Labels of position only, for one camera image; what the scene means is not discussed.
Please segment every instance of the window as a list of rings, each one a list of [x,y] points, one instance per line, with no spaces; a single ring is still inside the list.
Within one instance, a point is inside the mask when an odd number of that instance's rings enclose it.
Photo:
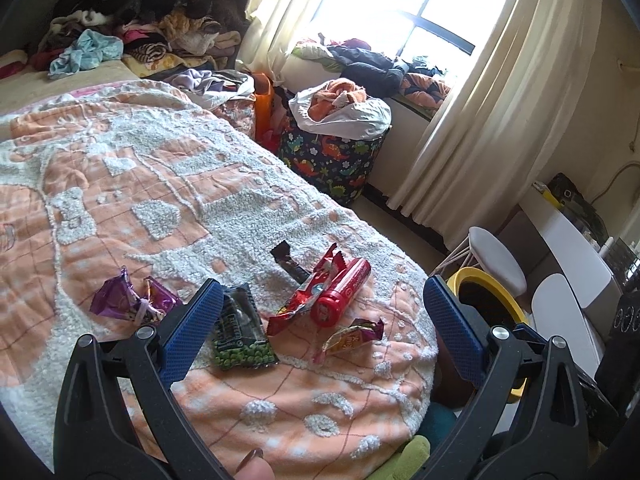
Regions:
[[[322,0],[308,29],[334,41],[364,40],[411,62],[424,56],[450,84],[482,47],[505,0]]]

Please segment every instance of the curtain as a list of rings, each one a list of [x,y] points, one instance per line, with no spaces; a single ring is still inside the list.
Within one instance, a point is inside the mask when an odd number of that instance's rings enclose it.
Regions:
[[[238,65],[264,72],[282,83],[280,71],[295,44],[301,25],[310,22],[321,0],[249,0],[251,21],[238,52]]]
[[[601,10],[602,0],[507,0],[388,206],[438,231],[450,249],[473,225],[497,228],[567,128]]]

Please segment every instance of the blue gripper pad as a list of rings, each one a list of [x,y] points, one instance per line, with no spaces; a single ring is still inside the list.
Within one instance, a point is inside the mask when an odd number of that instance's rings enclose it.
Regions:
[[[486,373],[484,348],[460,312],[458,298],[439,276],[424,284],[424,307],[447,347],[456,370],[465,381],[480,388]]]
[[[163,348],[159,376],[165,388],[185,378],[207,334],[220,317],[222,304],[222,286],[216,280],[207,280],[189,302],[187,314]]]

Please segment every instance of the floor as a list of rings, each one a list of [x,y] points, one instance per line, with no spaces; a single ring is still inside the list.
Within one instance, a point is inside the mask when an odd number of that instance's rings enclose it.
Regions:
[[[425,240],[361,196],[351,207],[362,220],[400,247],[425,272],[433,270],[444,256]]]

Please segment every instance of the baseboard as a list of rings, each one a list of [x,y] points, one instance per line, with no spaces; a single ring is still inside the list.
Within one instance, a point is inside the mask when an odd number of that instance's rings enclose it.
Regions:
[[[444,254],[445,256],[449,254],[449,251],[444,245],[444,240],[442,236],[440,236],[436,231],[431,229],[430,227],[425,227],[424,225],[417,224],[413,221],[411,216],[404,216],[400,211],[401,209],[391,209],[386,205],[386,201],[388,197],[382,194],[379,189],[376,189],[371,184],[366,184],[364,190],[362,191],[362,196],[369,200],[369,202],[375,204],[380,209],[382,209],[388,215],[391,215],[394,219],[398,220],[402,225],[410,229],[412,232],[417,234],[420,238],[422,238],[425,242],[427,242],[431,247],[436,249],[438,252]]]

